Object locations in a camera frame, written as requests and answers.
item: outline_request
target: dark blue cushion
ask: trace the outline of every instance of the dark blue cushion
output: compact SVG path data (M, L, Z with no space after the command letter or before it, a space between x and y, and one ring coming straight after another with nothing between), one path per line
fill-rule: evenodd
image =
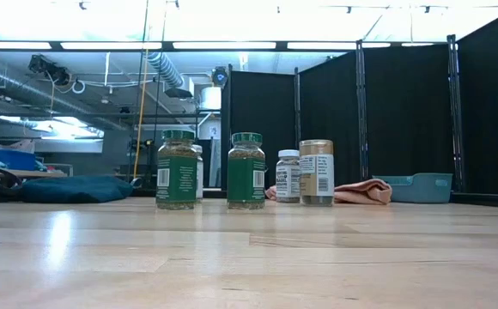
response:
M124 199L132 190L112 176L45 178L25 182L20 199L27 203L104 203Z

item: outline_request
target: pink towel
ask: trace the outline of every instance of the pink towel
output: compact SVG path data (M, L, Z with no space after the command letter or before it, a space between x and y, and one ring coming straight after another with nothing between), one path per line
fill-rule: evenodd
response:
M266 191L266 196L276 200L276 186ZM392 188L381 179L370 179L351 185L339 185L335 188L335 203L360 203L386 205L390 202Z

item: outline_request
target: black partition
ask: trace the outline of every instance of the black partition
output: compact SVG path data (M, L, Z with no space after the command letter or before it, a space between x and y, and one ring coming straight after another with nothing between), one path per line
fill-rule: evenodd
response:
M453 173L447 46L364 52L369 175Z
M361 181L355 53L301 72L301 140L333 141L335 185Z
M466 191L498 194L498 19L458 43Z
M274 185L277 152L296 148L294 77L234 71L230 82L231 132L263 135L268 167L265 185Z

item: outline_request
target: green label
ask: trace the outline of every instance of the green label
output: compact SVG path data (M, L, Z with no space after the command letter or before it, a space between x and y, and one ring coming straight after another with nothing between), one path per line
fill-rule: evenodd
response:
M264 201L264 170L262 159L228 159L228 201Z
M185 203L196 201L197 158L163 156L157 161L156 201Z

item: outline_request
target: barcode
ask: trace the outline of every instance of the barcode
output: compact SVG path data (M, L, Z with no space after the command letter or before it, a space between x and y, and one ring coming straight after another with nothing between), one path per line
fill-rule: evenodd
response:
M169 169L157 170L157 186L169 186Z
M252 186L264 188L264 171L252 171Z
M329 190L329 179L318 179L318 191L327 192Z

